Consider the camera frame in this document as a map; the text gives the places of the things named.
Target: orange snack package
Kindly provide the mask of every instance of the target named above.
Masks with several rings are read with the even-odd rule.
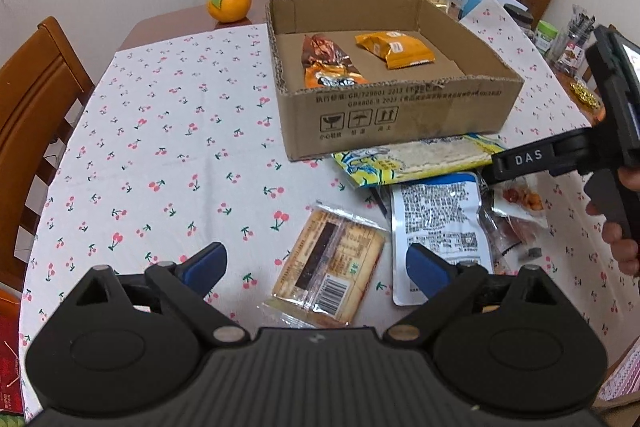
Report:
[[[302,44],[305,87],[344,87],[368,84],[347,55],[335,42],[316,34],[305,35]]]
[[[424,42],[400,32],[356,35],[356,44],[386,61],[388,70],[434,62],[436,56]]]

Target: tablecloth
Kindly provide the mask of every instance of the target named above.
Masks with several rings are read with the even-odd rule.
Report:
[[[486,0],[462,23],[525,80],[500,133],[508,146],[586,124],[500,5]],[[602,220],[584,213],[584,178],[540,180],[550,225],[539,262],[607,348],[620,350],[636,282],[617,271],[600,239]],[[382,219],[330,158],[287,160],[264,25],[116,53],[49,187],[29,261],[19,332],[27,418],[40,405],[26,350],[88,268],[139,273],[221,241],[228,269],[206,301],[255,331],[265,322],[257,306],[317,199]],[[356,325],[383,330],[408,311],[393,305],[391,285],[387,245]]]

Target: human hand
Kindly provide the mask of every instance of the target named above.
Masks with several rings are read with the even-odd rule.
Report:
[[[629,169],[621,167],[618,169],[620,182],[629,190],[640,192],[640,169]],[[587,204],[587,214],[599,216],[596,206]],[[613,259],[618,261],[618,267],[622,273],[636,275],[640,271],[640,261],[638,261],[638,243],[633,239],[622,239],[622,227],[618,223],[607,221],[602,227],[602,240],[611,246]]]

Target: barcode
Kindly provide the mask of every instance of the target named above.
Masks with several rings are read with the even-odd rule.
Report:
[[[315,311],[327,313],[335,318],[349,286],[350,282],[327,274],[318,292]]]

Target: black plastic device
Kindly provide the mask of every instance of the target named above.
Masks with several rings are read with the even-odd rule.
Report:
[[[604,425],[589,407],[605,349],[544,271],[489,275],[421,245],[407,260],[430,300],[382,338],[262,328],[251,340],[203,301],[226,269],[220,243],[140,275],[96,266],[27,352],[44,407],[30,425]]]
[[[622,166],[640,167],[640,48],[602,26],[594,34],[586,59],[604,120],[497,153],[482,175],[491,184],[540,171],[552,176],[593,172],[585,193],[607,220],[620,223],[623,237],[640,243],[640,194],[623,187],[617,174]]]

